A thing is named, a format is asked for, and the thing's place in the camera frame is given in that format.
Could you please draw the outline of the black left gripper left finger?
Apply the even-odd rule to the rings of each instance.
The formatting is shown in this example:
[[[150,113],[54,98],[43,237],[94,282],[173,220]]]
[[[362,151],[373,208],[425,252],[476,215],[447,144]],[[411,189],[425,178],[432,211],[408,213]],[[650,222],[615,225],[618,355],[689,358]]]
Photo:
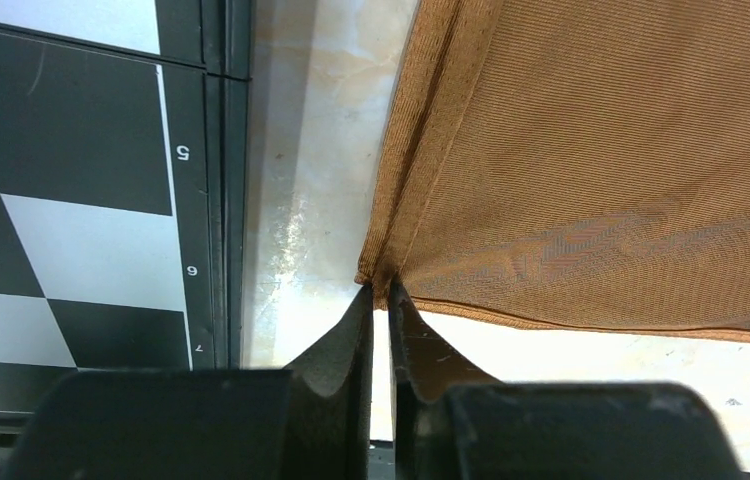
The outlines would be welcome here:
[[[3,479],[363,479],[373,292],[280,369],[84,372],[45,398]]]

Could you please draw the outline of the black white chessboard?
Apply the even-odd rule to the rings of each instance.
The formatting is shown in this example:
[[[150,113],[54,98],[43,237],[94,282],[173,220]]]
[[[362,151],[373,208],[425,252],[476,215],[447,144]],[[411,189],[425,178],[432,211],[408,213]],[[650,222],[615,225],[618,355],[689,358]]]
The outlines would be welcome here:
[[[0,1],[0,432],[86,370],[242,364],[249,1]]]

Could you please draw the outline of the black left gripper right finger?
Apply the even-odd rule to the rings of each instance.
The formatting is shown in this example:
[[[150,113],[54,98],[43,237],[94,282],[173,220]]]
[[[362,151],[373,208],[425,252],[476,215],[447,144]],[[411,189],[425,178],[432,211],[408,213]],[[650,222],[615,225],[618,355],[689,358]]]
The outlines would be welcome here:
[[[400,479],[739,479],[715,415],[673,383],[505,383],[388,294]]]

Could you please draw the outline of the brown satin napkin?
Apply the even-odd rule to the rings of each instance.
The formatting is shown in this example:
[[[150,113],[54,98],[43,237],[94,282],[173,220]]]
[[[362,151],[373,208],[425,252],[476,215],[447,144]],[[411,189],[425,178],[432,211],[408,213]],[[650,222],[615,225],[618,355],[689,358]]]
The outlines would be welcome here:
[[[750,343],[750,1],[421,2],[356,279]]]

